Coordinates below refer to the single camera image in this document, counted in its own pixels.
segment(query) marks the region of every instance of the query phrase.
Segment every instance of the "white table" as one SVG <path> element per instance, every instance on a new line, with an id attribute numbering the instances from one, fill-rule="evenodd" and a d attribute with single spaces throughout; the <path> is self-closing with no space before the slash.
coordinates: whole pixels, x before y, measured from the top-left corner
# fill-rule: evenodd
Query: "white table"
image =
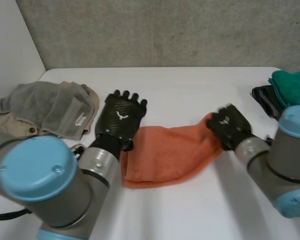
<path id="1" fill-rule="evenodd" d="M 268 84 L 274 67 L 165 67 L 54 69 L 41 81 L 87 84 L 101 106 L 115 89 L 148 100 L 142 126 L 196 124 L 232 103 L 259 137 L 273 137 L 277 122 L 250 96 Z M 94 130 L 81 143 L 94 140 Z M 66 140 L 72 145 L 76 142 Z M 0 197 L 0 211 L 17 210 Z M 0 240 L 34 240 L 34 215 L 0 222 Z M 300 240 L 300 218 L 286 219 L 271 206 L 232 153 L 225 152 L 194 178 L 152 189 L 122 188 L 117 177 L 90 240 Z"/>

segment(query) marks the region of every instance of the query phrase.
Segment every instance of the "carbon fiber hand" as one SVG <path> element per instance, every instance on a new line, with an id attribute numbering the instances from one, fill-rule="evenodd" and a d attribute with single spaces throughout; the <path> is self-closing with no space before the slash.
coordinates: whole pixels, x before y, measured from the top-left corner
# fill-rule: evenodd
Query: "carbon fiber hand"
<path id="1" fill-rule="evenodd" d="M 225 151 L 235 150 L 244 139 L 253 136 L 250 123 L 232 104 L 214 112 L 206 125 L 220 139 Z"/>
<path id="2" fill-rule="evenodd" d="M 147 100 L 138 102 L 139 95 L 116 90 L 105 100 L 105 106 L 95 126 L 95 135 L 104 134 L 116 137 L 123 151 L 133 149 L 133 138 L 137 133 L 140 121 L 147 112 Z"/>

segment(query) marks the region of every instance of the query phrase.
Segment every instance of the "logo on robotic hand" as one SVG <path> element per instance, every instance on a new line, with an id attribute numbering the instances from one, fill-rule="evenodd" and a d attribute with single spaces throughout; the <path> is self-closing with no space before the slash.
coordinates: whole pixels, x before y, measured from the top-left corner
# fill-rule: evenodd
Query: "logo on robotic hand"
<path id="1" fill-rule="evenodd" d="M 225 119 L 223 121 L 219 121 L 221 124 L 229 124 L 229 117 L 225 116 Z"/>
<path id="2" fill-rule="evenodd" d="M 116 114 L 118 115 L 119 119 L 122 120 L 122 119 L 127 119 L 129 116 L 128 115 L 125 115 L 125 116 L 121 116 L 120 115 L 120 112 L 116 111 Z"/>

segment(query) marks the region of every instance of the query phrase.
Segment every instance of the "light blue cap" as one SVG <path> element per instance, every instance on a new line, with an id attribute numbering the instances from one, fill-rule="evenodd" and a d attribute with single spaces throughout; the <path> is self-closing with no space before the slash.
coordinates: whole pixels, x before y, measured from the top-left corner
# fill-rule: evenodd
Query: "light blue cap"
<path id="1" fill-rule="evenodd" d="M 2 160 L 0 182 L 12 198 L 38 202 L 63 191 L 74 178 L 77 160 L 59 138 L 40 136 L 16 145 Z"/>
<path id="2" fill-rule="evenodd" d="M 300 138 L 300 105 L 287 108 L 279 120 L 279 129 L 296 138 Z"/>
<path id="3" fill-rule="evenodd" d="M 82 238 L 76 238 L 72 236 L 66 236 L 51 231 L 40 229 L 36 235 L 37 240 L 84 240 Z"/>
<path id="4" fill-rule="evenodd" d="M 300 217 L 300 189 L 281 195 L 272 205 L 286 218 Z"/>

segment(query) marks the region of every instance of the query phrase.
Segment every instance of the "gray concrete wall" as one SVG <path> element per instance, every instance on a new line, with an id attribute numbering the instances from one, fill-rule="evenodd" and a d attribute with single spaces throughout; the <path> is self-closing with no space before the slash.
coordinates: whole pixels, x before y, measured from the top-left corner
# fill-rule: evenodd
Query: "gray concrete wall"
<path id="1" fill-rule="evenodd" d="M 17 0 L 47 70 L 300 71 L 300 0 Z"/>

